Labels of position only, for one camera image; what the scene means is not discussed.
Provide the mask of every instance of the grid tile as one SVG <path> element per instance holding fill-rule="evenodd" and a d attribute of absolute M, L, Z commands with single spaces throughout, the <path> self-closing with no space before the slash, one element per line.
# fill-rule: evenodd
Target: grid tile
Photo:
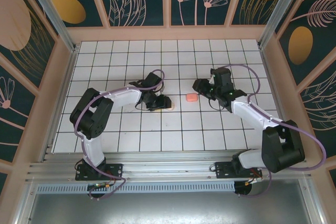
<path fill-rule="evenodd" d="M 89 81 L 72 81 L 68 96 L 79 97 L 88 89 Z"/>
<path fill-rule="evenodd" d="M 244 150 L 247 148 L 244 131 L 224 131 L 224 136 L 227 150 Z"/>
<path fill-rule="evenodd" d="M 126 66 L 127 65 L 127 56 L 126 52 L 115 52 L 111 55 L 111 66 Z"/>
<path fill-rule="evenodd" d="M 92 81 L 102 81 L 106 80 L 108 76 L 109 67 L 92 67 L 90 80 Z"/>
<path fill-rule="evenodd" d="M 226 47 L 228 51 L 242 51 L 243 47 L 241 45 L 240 39 L 226 39 Z"/>
<path fill-rule="evenodd" d="M 75 151 L 77 136 L 74 133 L 58 133 L 54 153 L 71 153 Z"/>
<path fill-rule="evenodd" d="M 161 150 L 161 132 L 141 132 L 140 152 L 159 152 Z"/>
<path fill-rule="evenodd" d="M 112 52 L 128 52 L 129 41 L 114 41 Z"/>
<path fill-rule="evenodd" d="M 177 52 L 177 40 L 163 40 L 161 42 L 162 52 Z"/>
<path fill-rule="evenodd" d="M 245 51 L 244 53 L 248 64 L 263 64 L 259 51 Z"/>
<path fill-rule="evenodd" d="M 203 131 L 204 147 L 207 151 L 225 150 L 225 140 L 223 130 Z"/>
<path fill-rule="evenodd" d="M 118 152 L 138 152 L 140 132 L 120 132 Z"/>
<path fill-rule="evenodd" d="M 113 41 L 99 41 L 96 52 L 112 52 Z"/>
<path fill-rule="evenodd" d="M 179 65 L 195 65 L 195 52 L 179 52 Z"/>
<path fill-rule="evenodd" d="M 201 130 L 201 113 L 200 112 L 184 112 L 182 113 L 182 129 L 183 130 Z"/>
<path fill-rule="evenodd" d="M 162 65 L 178 65 L 177 52 L 163 52 Z"/>
<path fill-rule="evenodd" d="M 162 131 L 180 131 L 181 113 L 162 113 Z"/>
<path fill-rule="evenodd" d="M 162 132 L 162 151 L 182 151 L 182 132 L 163 131 Z"/>
<path fill-rule="evenodd" d="M 227 51 L 224 39 L 211 39 L 211 51 Z"/>
<path fill-rule="evenodd" d="M 207 39 L 194 40 L 195 51 L 210 51 L 210 43 Z"/>
<path fill-rule="evenodd" d="M 55 153 L 81 153 L 81 142 L 73 134 L 69 117 L 88 87 L 96 90 L 122 88 L 140 80 L 154 69 L 166 74 L 164 95 L 174 103 L 173 110 L 143 111 L 145 104 L 112 107 L 102 134 L 104 152 L 159 152 L 240 150 L 260 148 L 261 137 L 245 121 L 226 110 L 218 112 L 218 101 L 195 93 L 196 78 L 210 78 L 210 68 L 229 63 L 248 64 L 261 77 L 261 89 L 252 101 L 278 117 L 261 56 L 255 41 L 245 40 L 139 40 L 83 42 L 69 85 L 64 111 L 55 136 Z M 257 81 L 242 67 L 231 67 L 236 89 L 253 93 Z"/>
<path fill-rule="evenodd" d="M 145 65 L 161 65 L 161 53 L 160 52 L 146 52 L 145 53 Z"/>
<path fill-rule="evenodd" d="M 211 52 L 195 52 L 196 64 L 212 65 Z"/>
<path fill-rule="evenodd" d="M 161 52 L 161 41 L 146 40 L 145 52 Z"/>
<path fill-rule="evenodd" d="M 79 53 L 89 53 L 96 52 L 97 42 L 96 41 L 83 41 L 80 45 Z"/>
<path fill-rule="evenodd" d="M 95 54 L 93 61 L 94 66 L 109 66 L 111 60 L 111 54 Z"/>
<path fill-rule="evenodd" d="M 141 131 L 160 131 L 161 114 L 143 113 L 141 116 Z"/>
<path fill-rule="evenodd" d="M 101 148 L 104 153 L 117 152 L 119 132 L 103 132 L 101 141 Z"/>
<path fill-rule="evenodd" d="M 213 64 L 226 65 L 230 64 L 229 56 L 227 52 L 211 52 Z"/>
<path fill-rule="evenodd" d="M 184 151 L 203 151 L 204 141 L 202 131 L 183 131 Z"/>
<path fill-rule="evenodd" d="M 202 112 L 202 123 L 205 130 L 221 130 L 223 128 L 220 113 L 217 111 Z"/>
<path fill-rule="evenodd" d="M 91 67 L 95 54 L 78 54 L 76 67 Z"/>
<path fill-rule="evenodd" d="M 130 41 L 128 52 L 145 52 L 145 41 L 144 40 Z"/>
<path fill-rule="evenodd" d="M 194 42 L 189 39 L 189 40 L 178 40 L 178 50 L 179 52 L 193 52 L 194 51 Z"/>
<path fill-rule="evenodd" d="M 242 39 L 244 51 L 259 51 L 258 44 L 255 39 Z"/>

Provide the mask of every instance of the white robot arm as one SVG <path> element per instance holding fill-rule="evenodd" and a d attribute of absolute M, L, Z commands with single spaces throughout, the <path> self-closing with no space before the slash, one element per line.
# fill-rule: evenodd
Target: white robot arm
<path fill-rule="evenodd" d="M 172 107 L 172 102 L 169 97 L 165 95 L 157 95 L 158 90 L 147 89 L 139 90 L 136 88 L 151 88 L 158 85 L 161 82 L 161 78 L 150 73 L 146 79 L 137 82 L 131 82 L 124 89 L 119 89 L 115 91 L 108 92 L 107 95 L 99 98 L 95 101 L 91 107 L 96 108 L 95 111 L 87 110 L 85 111 L 83 117 L 78 124 L 78 133 L 83 136 L 82 141 L 84 142 L 85 150 L 87 156 L 83 159 L 88 163 L 88 158 L 91 160 L 93 166 L 98 167 L 102 165 L 106 159 L 102 151 L 102 136 L 101 133 L 104 131 L 107 121 L 110 116 L 112 108 L 122 107 L 128 104 L 138 105 L 141 102 L 146 104 L 146 107 L 150 111 L 157 109 L 170 109 Z M 79 115 L 85 109 L 87 104 L 100 94 L 106 93 L 105 91 L 99 92 L 93 88 L 88 89 L 72 114 L 70 115 L 70 121 L 75 126 Z"/>
<path fill-rule="evenodd" d="M 256 104 L 248 102 L 246 93 L 234 89 L 230 75 L 230 70 L 225 67 L 211 69 L 211 79 L 197 79 L 193 89 L 208 99 L 218 100 L 222 107 L 241 117 L 260 132 L 261 149 L 246 150 L 233 156 L 232 165 L 236 174 L 246 169 L 264 167 L 276 173 L 302 162 L 305 153 L 300 134 L 273 122 L 271 119 L 278 122 L 282 120 L 273 118 Z M 292 120 L 286 124 L 297 127 Z"/>

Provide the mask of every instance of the purple cable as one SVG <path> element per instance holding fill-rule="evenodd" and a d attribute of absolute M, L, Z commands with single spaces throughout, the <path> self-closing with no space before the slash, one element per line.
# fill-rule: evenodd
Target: purple cable
<path fill-rule="evenodd" d="M 252 95 L 256 95 L 257 93 L 259 93 L 260 91 L 260 78 L 258 77 L 258 74 L 249 66 L 247 65 L 244 65 L 244 64 L 228 64 L 228 65 L 225 65 L 224 67 L 231 67 L 231 66 L 240 66 L 240 67 L 244 67 L 244 68 L 247 68 L 248 70 L 250 70 L 254 75 L 255 77 L 257 78 L 257 81 L 258 81 L 258 88 L 257 88 L 257 91 L 253 94 L 250 94 L 248 97 L 247 97 L 247 101 L 249 103 L 249 105 L 251 106 L 252 109 L 254 109 L 255 111 L 257 111 L 260 115 L 264 116 L 265 118 L 267 118 L 268 120 L 274 122 L 274 123 L 277 123 L 283 127 L 287 127 L 287 128 L 290 128 L 292 130 L 295 130 L 295 131 L 298 131 L 298 132 L 301 132 L 303 134 L 305 134 L 306 136 L 310 137 L 311 139 L 313 139 L 318 145 L 319 147 L 321 148 L 321 151 L 322 151 L 322 160 L 312 166 L 312 167 L 306 167 L 306 168 L 294 168 L 294 167 L 288 167 L 287 169 L 290 169 L 290 170 L 297 170 L 297 171 L 308 171 L 308 170 L 314 170 L 314 169 L 317 169 L 319 167 L 321 167 L 325 162 L 326 162 L 326 159 L 327 159 L 327 153 L 326 153 L 326 149 L 324 148 L 324 146 L 322 145 L 322 143 L 316 138 L 314 137 L 313 135 L 311 135 L 309 132 L 307 131 L 304 131 L 302 129 L 299 129 L 297 127 L 294 127 L 292 125 L 289 125 L 287 123 L 283 123 L 283 122 L 278 122 L 277 120 L 274 120 L 272 119 L 271 117 L 269 117 L 268 115 L 266 115 L 264 112 L 260 111 L 257 107 L 255 107 L 252 103 L 251 103 L 251 97 Z M 260 197 L 261 195 L 264 195 L 268 192 L 269 188 L 270 188 L 270 185 L 271 185 L 271 182 L 272 182 L 272 175 L 271 175 L 271 172 L 269 170 L 267 170 L 268 173 L 269 173 L 269 183 L 268 183 L 268 186 L 266 188 L 265 191 L 263 191 L 262 193 L 260 194 L 256 194 L 256 195 L 240 195 L 242 197 L 246 197 L 246 198 L 257 198 L 257 197 Z"/>
<path fill-rule="evenodd" d="M 84 113 L 90 108 L 90 106 L 91 106 L 95 101 L 97 101 L 99 98 L 101 98 L 101 97 L 103 97 L 103 96 L 105 96 L 105 95 L 113 94 L 113 93 L 115 93 L 115 92 L 119 92 L 119 91 L 123 91 L 123 90 L 152 90 L 152 89 L 157 88 L 158 86 L 160 86 L 160 85 L 163 83 L 164 78 L 165 78 L 165 74 L 164 74 L 164 72 L 163 72 L 161 69 L 155 69 L 155 70 L 152 71 L 152 73 L 154 73 L 154 72 L 158 72 L 158 71 L 162 73 L 162 80 L 161 80 L 157 85 L 152 86 L 152 87 L 149 87 L 149 88 L 123 87 L 123 88 L 120 88 L 120 89 L 111 90 L 111 91 L 109 91 L 109 92 L 104 92 L 104 93 L 102 93 L 102 94 L 96 96 L 95 98 L 93 98 L 93 99 L 86 105 L 86 107 L 83 109 L 83 111 L 80 113 L 80 115 L 79 115 L 79 117 L 78 117 L 78 119 L 77 119 L 77 121 L 76 121 L 76 123 L 75 123 L 75 129 L 74 129 L 74 131 L 75 131 L 75 135 L 78 136 L 78 137 L 81 139 L 83 155 L 86 157 L 86 159 L 87 159 L 89 165 L 90 165 L 93 169 L 95 169 L 97 172 L 99 172 L 100 174 L 105 175 L 105 176 L 107 176 L 107 177 L 109 177 L 109 178 L 111 178 L 111 179 L 115 179 L 115 180 L 123 180 L 123 182 L 122 182 L 119 186 L 117 186 L 112 192 L 110 192 L 110 193 L 108 193 L 108 194 L 105 194 L 105 195 L 103 195 L 103 196 L 100 197 L 100 198 L 93 198 L 92 195 L 91 195 L 92 190 L 90 190 L 90 191 L 89 191 L 89 195 L 90 195 L 91 199 L 94 199 L 94 200 L 98 201 L 99 199 L 105 199 L 105 198 L 110 197 L 112 194 L 114 194 L 114 192 L 116 192 L 117 190 L 119 190 L 119 188 L 122 187 L 122 186 L 126 183 L 126 179 L 123 178 L 123 177 L 118 177 L 118 176 L 113 176 L 113 175 L 111 175 L 111 174 L 107 174 L 107 173 L 101 171 L 100 169 L 98 169 L 98 168 L 96 168 L 96 167 L 94 166 L 94 164 L 93 164 L 92 161 L 89 159 L 89 157 L 88 157 L 88 155 L 87 155 L 87 152 L 86 152 L 86 150 L 85 150 L 84 136 L 81 135 L 81 134 L 79 134 L 78 131 L 77 131 L 80 120 L 82 119 Z"/>

